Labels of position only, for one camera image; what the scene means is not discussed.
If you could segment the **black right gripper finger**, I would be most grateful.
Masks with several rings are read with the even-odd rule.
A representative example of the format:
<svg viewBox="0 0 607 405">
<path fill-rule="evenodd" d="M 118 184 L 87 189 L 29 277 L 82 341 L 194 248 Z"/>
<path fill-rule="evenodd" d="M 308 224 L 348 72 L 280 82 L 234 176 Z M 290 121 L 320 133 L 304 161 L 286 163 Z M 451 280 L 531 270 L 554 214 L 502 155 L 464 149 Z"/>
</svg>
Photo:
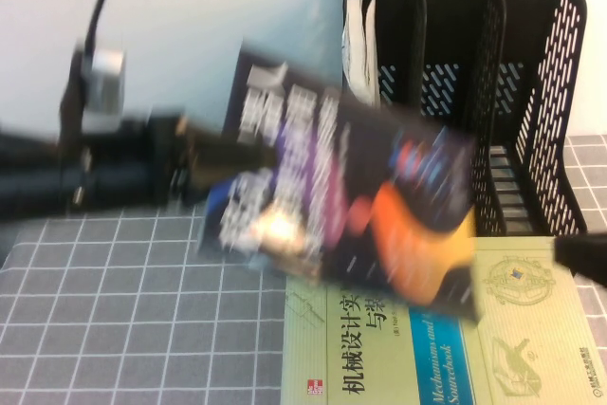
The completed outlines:
<svg viewBox="0 0 607 405">
<path fill-rule="evenodd" d="M 554 261 L 574 274 L 607 286 L 607 235 L 605 232 L 555 237 Z"/>
</svg>

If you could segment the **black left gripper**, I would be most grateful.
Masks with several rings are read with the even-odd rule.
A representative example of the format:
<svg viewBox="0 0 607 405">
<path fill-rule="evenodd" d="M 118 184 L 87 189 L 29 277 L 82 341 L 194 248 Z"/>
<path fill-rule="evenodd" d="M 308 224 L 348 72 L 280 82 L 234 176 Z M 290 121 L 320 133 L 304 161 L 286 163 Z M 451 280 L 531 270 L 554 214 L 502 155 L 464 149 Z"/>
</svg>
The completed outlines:
<svg viewBox="0 0 607 405">
<path fill-rule="evenodd" d="M 194 134 L 196 129 L 184 115 L 151 116 L 153 198 L 158 206 L 176 202 L 185 207 L 200 204 L 208 188 L 193 184 Z M 203 140 L 203 175 L 227 178 L 243 172 L 274 168 L 276 149 L 260 139 L 238 140 L 207 136 Z"/>
</svg>

